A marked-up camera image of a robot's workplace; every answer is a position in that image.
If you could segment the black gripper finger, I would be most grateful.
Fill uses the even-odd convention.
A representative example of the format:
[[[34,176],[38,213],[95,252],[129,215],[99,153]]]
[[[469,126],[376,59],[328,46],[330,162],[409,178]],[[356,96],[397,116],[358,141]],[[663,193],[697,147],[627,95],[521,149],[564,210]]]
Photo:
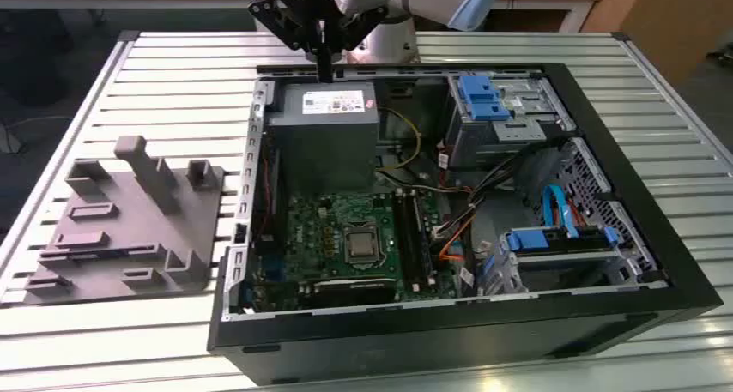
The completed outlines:
[[[338,8],[325,17],[325,83],[334,81],[334,57],[353,51],[386,18],[389,10],[380,6],[356,15],[345,15]]]
[[[249,11],[255,20],[274,33],[286,46],[297,51],[304,50],[317,64],[318,81],[326,81],[326,49],[318,19],[279,0],[251,0]]]

